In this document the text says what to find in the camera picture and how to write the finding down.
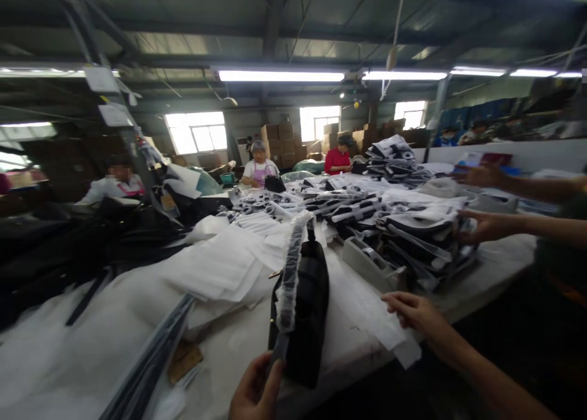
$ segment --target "white shirt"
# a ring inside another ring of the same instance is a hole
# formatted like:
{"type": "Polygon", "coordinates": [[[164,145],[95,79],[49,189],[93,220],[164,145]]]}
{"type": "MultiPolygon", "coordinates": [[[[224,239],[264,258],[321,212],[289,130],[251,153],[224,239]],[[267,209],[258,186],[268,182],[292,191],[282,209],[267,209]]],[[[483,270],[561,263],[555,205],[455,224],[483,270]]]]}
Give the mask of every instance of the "white shirt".
{"type": "Polygon", "coordinates": [[[104,197],[123,198],[129,193],[135,193],[141,189],[143,189],[143,185],[138,174],[131,175],[128,183],[120,182],[114,177],[105,177],[92,182],[86,196],[76,204],[94,204],[104,197]]]}
{"type": "MultiPolygon", "coordinates": [[[[265,159],[265,163],[257,163],[257,171],[264,171],[265,168],[269,165],[267,169],[267,175],[279,175],[279,169],[277,169],[277,165],[275,165],[271,160],[265,159]]],[[[253,178],[255,174],[255,161],[251,160],[246,163],[245,171],[243,172],[243,177],[249,177],[249,179],[253,178]]]]}

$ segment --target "hanging tag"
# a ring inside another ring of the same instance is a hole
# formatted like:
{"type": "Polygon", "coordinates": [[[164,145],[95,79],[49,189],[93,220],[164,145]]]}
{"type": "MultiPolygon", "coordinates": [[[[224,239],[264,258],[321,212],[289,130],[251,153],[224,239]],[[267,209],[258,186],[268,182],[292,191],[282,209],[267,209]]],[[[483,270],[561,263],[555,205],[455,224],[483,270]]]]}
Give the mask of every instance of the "hanging tag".
{"type": "Polygon", "coordinates": [[[161,196],[161,205],[163,205],[164,210],[171,210],[175,209],[175,202],[170,194],[164,194],[161,196]]]}

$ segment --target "gray cap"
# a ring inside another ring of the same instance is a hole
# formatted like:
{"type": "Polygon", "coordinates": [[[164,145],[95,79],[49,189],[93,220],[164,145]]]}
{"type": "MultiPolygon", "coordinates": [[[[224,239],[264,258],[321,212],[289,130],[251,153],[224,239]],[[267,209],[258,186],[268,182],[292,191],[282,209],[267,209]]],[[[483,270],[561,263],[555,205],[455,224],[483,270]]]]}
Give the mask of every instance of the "gray cap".
{"type": "Polygon", "coordinates": [[[265,144],[261,141],[254,141],[251,151],[265,151],[265,144]]]}

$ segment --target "woman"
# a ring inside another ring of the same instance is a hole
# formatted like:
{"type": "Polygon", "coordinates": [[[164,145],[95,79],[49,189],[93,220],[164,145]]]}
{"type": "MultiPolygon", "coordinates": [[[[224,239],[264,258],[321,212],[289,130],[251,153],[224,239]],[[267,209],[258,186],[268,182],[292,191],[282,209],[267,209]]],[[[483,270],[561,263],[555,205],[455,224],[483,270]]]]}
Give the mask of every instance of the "woman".
{"type": "Polygon", "coordinates": [[[145,194],[138,174],[133,174],[133,166],[127,157],[115,157],[106,160],[108,175],[92,182],[86,196],[76,204],[90,205],[100,202],[104,197],[125,198],[145,194]]]}
{"type": "Polygon", "coordinates": [[[265,144],[255,141],[251,145],[253,160],[247,162],[243,173],[243,184],[253,188],[264,188],[268,175],[279,175],[279,169],[265,156],[265,144]]]}
{"type": "Polygon", "coordinates": [[[338,146],[328,151],[326,162],[324,162],[324,171],[330,175],[340,174],[341,172],[350,172],[349,147],[353,146],[355,141],[351,136],[340,136],[338,146]]]}

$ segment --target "clear plastic wrap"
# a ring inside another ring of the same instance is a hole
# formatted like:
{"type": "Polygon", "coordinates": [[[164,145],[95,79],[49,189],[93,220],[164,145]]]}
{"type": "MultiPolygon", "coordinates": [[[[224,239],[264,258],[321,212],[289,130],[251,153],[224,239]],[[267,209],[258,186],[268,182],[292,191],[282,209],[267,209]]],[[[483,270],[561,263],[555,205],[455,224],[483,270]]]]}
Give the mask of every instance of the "clear plastic wrap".
{"type": "Polygon", "coordinates": [[[295,297],[298,288],[298,268],[301,259],[301,245],[305,239],[306,224],[314,228],[314,215],[303,211],[292,220],[292,237],[287,250],[286,265],[283,268],[281,285],[276,290],[276,324],[281,333],[291,333],[295,329],[295,297]]]}

